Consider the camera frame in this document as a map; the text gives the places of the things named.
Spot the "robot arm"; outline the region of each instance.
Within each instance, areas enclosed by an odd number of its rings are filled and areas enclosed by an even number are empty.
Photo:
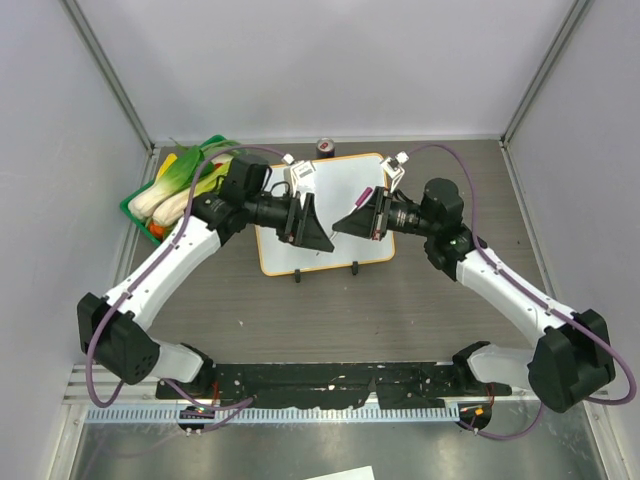
[[[398,190],[377,187],[366,204],[336,222],[333,230],[374,240],[388,230],[426,237],[431,264],[485,298],[535,347],[516,350],[478,342],[465,349],[476,380],[531,388],[557,412],[611,382],[611,356],[555,313],[573,318],[608,344],[604,319],[591,310],[578,314],[552,300],[505,265],[483,240],[478,239],[477,249],[471,230],[462,223],[463,208],[450,180],[430,180],[420,204]]]
[[[163,244],[104,297],[85,295],[78,304],[83,352],[87,353],[106,312],[131,291],[102,333],[95,360],[127,384],[153,376],[178,380],[195,392],[208,386],[212,362],[204,354],[186,345],[153,339],[146,333],[162,305],[187,276],[249,223],[273,228],[281,241],[293,246],[333,251],[316,216],[312,190],[305,192],[304,202],[294,188],[274,197],[262,190],[268,171],[269,166],[259,157],[232,160],[220,192],[194,199],[184,231],[180,220]]]

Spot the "green basket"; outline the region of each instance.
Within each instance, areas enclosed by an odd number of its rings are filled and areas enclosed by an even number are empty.
[[[226,138],[223,137],[222,135],[214,135],[209,140],[207,140],[202,145],[200,145],[200,148],[206,147],[210,143],[222,142],[224,140],[226,140]],[[153,185],[153,182],[155,182],[155,180],[151,180],[149,183],[147,183],[146,185],[143,185],[141,188],[139,188],[138,190],[133,192],[131,195],[129,195],[127,198],[122,200],[120,202],[120,210],[122,210],[122,212],[127,217],[129,217],[129,220],[131,220],[135,224],[135,226],[138,227],[138,229],[142,232],[142,234],[145,237],[147,237],[149,240],[151,240],[151,242],[154,245],[159,246],[162,243],[162,241],[158,240],[156,237],[151,235],[151,232],[149,230],[147,230],[147,227],[144,226],[144,223],[142,223],[140,220],[138,220],[136,217],[134,217],[133,214],[129,211],[129,202],[131,200],[133,200],[136,196],[138,196],[138,194],[144,192],[147,188],[149,188],[151,185]]]

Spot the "gray wall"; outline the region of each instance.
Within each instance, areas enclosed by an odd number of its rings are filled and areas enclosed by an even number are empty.
[[[0,465],[41,478],[71,365],[75,305],[113,278],[117,201],[144,152],[61,6],[0,7]]]
[[[79,0],[149,134],[501,134],[573,0]]]
[[[640,375],[640,3],[596,1],[513,143],[560,296],[608,321]],[[612,395],[627,391],[618,378]],[[640,400],[610,409],[640,478]]]

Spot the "white whiteboard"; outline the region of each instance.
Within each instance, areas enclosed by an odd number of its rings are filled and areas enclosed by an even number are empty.
[[[332,233],[331,226],[351,211],[367,187],[385,184],[381,160],[379,154],[368,153],[313,162],[316,167],[316,213],[328,236]],[[284,170],[278,167],[273,169],[267,189],[284,180]],[[380,242],[339,233],[333,239],[335,250],[319,255],[315,250],[281,242],[271,228],[256,227],[256,234],[260,268],[268,276],[291,274],[296,269],[304,272],[346,267],[354,261],[384,262],[395,254],[392,232]]]

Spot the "paper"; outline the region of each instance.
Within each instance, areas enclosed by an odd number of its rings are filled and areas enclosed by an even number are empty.
[[[371,467],[356,468],[346,472],[333,473],[322,477],[308,478],[307,480],[375,480]]]

